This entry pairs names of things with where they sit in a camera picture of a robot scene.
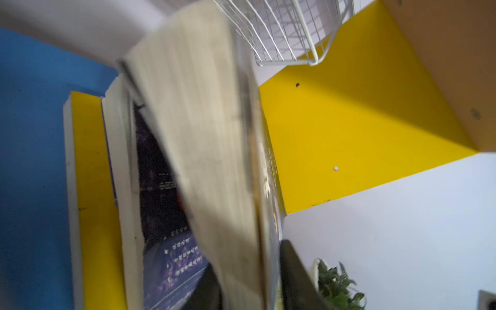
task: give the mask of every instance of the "blue wall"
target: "blue wall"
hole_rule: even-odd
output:
[[[0,28],[0,297],[14,309],[73,308],[62,106],[116,76]]]

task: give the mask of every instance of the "potted plant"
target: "potted plant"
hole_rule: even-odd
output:
[[[350,287],[350,284],[357,283],[348,278],[342,263],[339,263],[339,267],[341,273],[337,267],[330,268],[323,259],[316,259],[310,275],[315,287],[334,310],[364,310],[367,305],[365,294]]]

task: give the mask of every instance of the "power outlet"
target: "power outlet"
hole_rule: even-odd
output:
[[[480,290],[477,310],[496,310],[496,294]]]

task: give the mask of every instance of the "dark purple book cover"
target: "dark purple book cover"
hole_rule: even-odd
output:
[[[173,172],[157,140],[135,111],[145,310],[176,310],[194,291],[207,260],[181,206]]]

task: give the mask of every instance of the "screw hole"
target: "screw hole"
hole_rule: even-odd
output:
[[[472,114],[472,117],[475,118],[476,120],[480,120],[481,119],[481,113],[476,108],[472,108],[470,110],[470,114]]]

